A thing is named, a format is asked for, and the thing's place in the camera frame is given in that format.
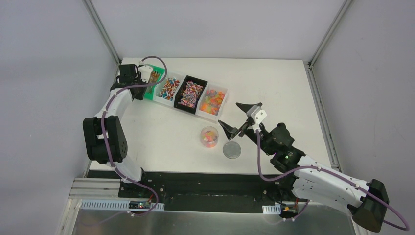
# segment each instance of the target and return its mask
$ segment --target clear plastic cup with candy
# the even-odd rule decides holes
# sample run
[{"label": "clear plastic cup with candy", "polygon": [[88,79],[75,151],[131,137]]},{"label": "clear plastic cup with candy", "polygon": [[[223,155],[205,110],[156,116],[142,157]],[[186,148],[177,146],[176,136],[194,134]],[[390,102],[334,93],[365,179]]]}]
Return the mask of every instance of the clear plastic cup with candy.
[{"label": "clear plastic cup with candy", "polygon": [[213,126],[207,126],[203,128],[203,130],[200,133],[200,142],[202,142],[202,144],[205,147],[215,147],[218,144],[218,140],[218,130],[216,130],[216,128],[214,128]]}]

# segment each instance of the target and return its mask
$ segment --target black plastic container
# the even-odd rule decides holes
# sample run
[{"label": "black plastic container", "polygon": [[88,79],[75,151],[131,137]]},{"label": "black plastic container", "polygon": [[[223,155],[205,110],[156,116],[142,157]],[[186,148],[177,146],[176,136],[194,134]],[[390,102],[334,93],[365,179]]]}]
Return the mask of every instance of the black plastic container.
[{"label": "black plastic container", "polygon": [[[195,107],[194,108],[190,108],[188,106],[179,104],[180,100],[183,97],[183,92],[186,90],[187,82],[188,81],[192,81],[192,82],[196,83],[197,85],[200,85],[200,86],[203,87],[202,90],[199,93],[199,96],[196,99],[196,103],[195,103]],[[183,110],[183,111],[186,111],[186,112],[189,112],[191,114],[196,114],[197,104],[199,103],[199,99],[202,96],[202,93],[205,90],[207,84],[208,84],[208,82],[205,81],[205,80],[202,80],[202,79],[199,79],[199,78],[195,78],[195,77],[192,77],[192,76],[186,76],[184,78],[184,81],[182,82],[182,85],[179,87],[179,91],[177,91],[177,93],[176,93],[176,97],[174,99],[174,105],[173,105],[173,107],[175,107],[177,109],[180,109],[180,110]]]}]

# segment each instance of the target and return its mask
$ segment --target green plastic container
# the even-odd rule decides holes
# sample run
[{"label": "green plastic container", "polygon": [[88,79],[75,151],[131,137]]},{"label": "green plastic container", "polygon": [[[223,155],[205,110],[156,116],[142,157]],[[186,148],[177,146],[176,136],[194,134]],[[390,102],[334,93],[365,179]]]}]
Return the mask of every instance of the green plastic container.
[{"label": "green plastic container", "polygon": [[[165,69],[164,68],[160,68],[154,65],[150,65],[149,66],[153,67],[153,71],[158,72],[160,74],[160,76],[157,78],[157,81],[149,81],[149,83],[155,83],[161,80],[161,78],[163,78],[164,73],[165,73]],[[145,91],[144,94],[144,98],[149,99],[149,100],[153,100],[153,92],[154,92],[154,88],[155,86],[151,86],[151,87],[147,87],[147,90]]]}]

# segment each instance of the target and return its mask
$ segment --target gray floor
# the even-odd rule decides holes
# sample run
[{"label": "gray floor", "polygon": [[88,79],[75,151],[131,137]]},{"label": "gray floor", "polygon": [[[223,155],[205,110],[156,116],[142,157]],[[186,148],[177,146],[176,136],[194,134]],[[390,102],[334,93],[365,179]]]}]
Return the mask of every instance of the gray floor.
[{"label": "gray floor", "polygon": [[[78,220],[97,223],[116,211],[81,210]],[[309,206],[295,222],[277,215],[208,212],[153,212],[132,218],[121,214],[99,226],[77,223],[74,235],[354,235],[351,220],[326,206]]]}]

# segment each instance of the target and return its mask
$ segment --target white wall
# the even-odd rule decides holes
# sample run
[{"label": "white wall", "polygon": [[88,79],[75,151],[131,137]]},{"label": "white wall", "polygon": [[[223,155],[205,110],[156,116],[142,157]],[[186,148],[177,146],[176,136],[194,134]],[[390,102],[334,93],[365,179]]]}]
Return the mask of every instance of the white wall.
[{"label": "white wall", "polygon": [[114,72],[82,1],[0,2],[0,234],[57,231]]},{"label": "white wall", "polygon": [[344,0],[93,0],[121,57],[311,60]]},{"label": "white wall", "polygon": [[[415,229],[415,1],[355,1],[315,67],[343,170],[386,185]],[[386,219],[401,225],[392,212]],[[397,233],[384,224],[381,234]]]}]

